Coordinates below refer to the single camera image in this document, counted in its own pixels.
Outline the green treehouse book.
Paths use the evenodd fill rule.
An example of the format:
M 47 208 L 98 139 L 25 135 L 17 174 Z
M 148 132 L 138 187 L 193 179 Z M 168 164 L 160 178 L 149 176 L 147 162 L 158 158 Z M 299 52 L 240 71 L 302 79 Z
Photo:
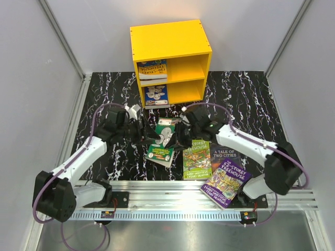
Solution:
M 155 132 L 160 138 L 149 146 L 147 160 L 167 168 L 171 167 L 174 150 L 166 149 L 165 146 L 170 141 L 178 122 L 180 122 L 178 118 L 159 118 Z

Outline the lime 65-storey treehouse book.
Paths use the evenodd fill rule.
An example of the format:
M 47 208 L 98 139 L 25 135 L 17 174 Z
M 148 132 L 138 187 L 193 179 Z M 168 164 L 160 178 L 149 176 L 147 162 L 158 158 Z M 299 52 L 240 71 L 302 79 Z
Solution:
M 210 144 L 193 140 L 192 146 L 183 151 L 183 179 L 206 180 L 212 175 Z

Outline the dark blue treehouse book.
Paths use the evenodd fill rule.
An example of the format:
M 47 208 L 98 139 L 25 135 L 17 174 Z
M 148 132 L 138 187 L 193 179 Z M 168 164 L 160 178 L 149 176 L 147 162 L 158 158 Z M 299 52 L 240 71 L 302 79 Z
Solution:
M 170 106 L 166 85 L 155 85 L 144 88 L 144 107 L 146 109 L 168 108 Z

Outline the dark Tale of Two Cities book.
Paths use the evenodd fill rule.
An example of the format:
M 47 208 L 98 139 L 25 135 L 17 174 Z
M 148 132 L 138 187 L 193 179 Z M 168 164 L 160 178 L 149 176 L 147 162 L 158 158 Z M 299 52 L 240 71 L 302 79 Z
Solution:
M 242 167 L 241 156 L 239 152 L 227 146 L 210 143 L 210 160 L 212 172 L 214 172 L 226 158 L 229 158 L 234 163 Z

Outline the purple 52-storey treehouse book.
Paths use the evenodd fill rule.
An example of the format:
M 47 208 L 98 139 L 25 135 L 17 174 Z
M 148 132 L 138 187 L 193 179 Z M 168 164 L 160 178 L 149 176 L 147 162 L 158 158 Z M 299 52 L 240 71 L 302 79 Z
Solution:
M 239 188 L 252 174 L 237 163 L 225 158 L 212 176 L 201 186 L 200 191 L 222 209 L 226 209 L 237 195 Z

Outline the yellow 130-storey treehouse book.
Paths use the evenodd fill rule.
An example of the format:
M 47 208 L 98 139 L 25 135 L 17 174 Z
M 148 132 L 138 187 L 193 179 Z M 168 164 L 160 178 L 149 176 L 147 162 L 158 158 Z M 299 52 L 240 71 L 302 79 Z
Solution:
M 163 79 L 167 78 L 167 60 L 144 61 L 137 63 L 139 78 L 147 79 Z

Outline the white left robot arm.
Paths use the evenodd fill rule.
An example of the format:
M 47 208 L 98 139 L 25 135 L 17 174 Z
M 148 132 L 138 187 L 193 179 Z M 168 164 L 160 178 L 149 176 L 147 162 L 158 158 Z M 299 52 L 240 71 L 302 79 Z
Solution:
M 92 129 L 85 143 L 67 161 L 51 172 L 41 171 L 36 176 L 32 213 L 37 222 L 47 222 L 38 218 L 38 212 L 48 216 L 50 221 L 65 222 L 77 208 L 88 204 L 110 206 L 113 188 L 108 181 L 95 179 L 77 187 L 79 179 L 121 139 L 130 140 L 134 145 L 150 145 L 160 138 L 143 116 L 124 108 L 110 112 L 101 125 L 93 125 Z

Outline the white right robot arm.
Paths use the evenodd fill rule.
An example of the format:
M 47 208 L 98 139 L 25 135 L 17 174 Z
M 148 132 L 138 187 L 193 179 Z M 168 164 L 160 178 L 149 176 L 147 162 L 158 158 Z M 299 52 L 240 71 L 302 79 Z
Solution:
M 237 194 L 237 202 L 244 208 L 267 193 L 286 195 L 305 170 L 294 147 L 287 141 L 275 143 L 245 133 L 233 126 L 231 115 L 224 122 L 210 118 L 204 103 L 183 108 L 180 121 L 165 146 L 176 151 L 186 150 L 193 140 L 205 140 L 234 149 L 256 161 L 264 168 L 263 174 L 251 178 Z

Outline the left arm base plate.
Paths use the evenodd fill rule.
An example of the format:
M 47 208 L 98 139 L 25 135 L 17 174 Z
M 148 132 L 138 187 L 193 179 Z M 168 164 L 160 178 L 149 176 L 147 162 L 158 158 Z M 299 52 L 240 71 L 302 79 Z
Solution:
M 114 219 L 116 210 L 128 209 L 129 195 L 130 193 L 127 191 L 116 191 L 113 192 L 111 201 L 106 207 L 101 206 L 97 202 L 93 202 L 85 205 L 83 208 L 95 208 L 100 210 L 100 220 L 96 220 L 96 222 L 102 225 L 108 225 Z

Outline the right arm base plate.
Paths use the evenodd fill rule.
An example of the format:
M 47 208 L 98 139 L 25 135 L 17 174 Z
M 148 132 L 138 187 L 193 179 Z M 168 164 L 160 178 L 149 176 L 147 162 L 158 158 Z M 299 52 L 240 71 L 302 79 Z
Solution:
M 256 226 L 258 223 L 258 209 L 267 209 L 268 202 L 265 195 L 257 199 L 249 199 L 244 194 L 239 194 L 234 197 L 228 209 L 239 211 L 241 217 L 238 222 L 243 226 Z

